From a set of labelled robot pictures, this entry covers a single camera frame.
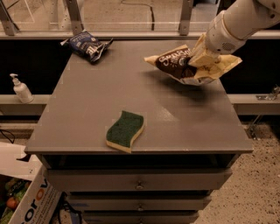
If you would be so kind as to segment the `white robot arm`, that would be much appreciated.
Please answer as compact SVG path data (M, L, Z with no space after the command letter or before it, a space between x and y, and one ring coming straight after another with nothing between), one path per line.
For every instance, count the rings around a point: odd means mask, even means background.
M236 0L209 24L192 49L189 66L199 83L219 79L242 60L233 55L256 32L280 22L280 0Z

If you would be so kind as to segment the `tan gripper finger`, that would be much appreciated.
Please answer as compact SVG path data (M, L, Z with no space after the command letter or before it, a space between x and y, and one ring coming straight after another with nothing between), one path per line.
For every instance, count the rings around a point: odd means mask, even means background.
M242 59L234 55L221 55L220 62L211 66L196 67L195 79L211 78L219 79L223 74L229 72L242 62Z
M191 50L190 60L188 64L192 67L210 67L213 64L219 63L221 56L212 52L206 45L206 34L203 33L194 48Z

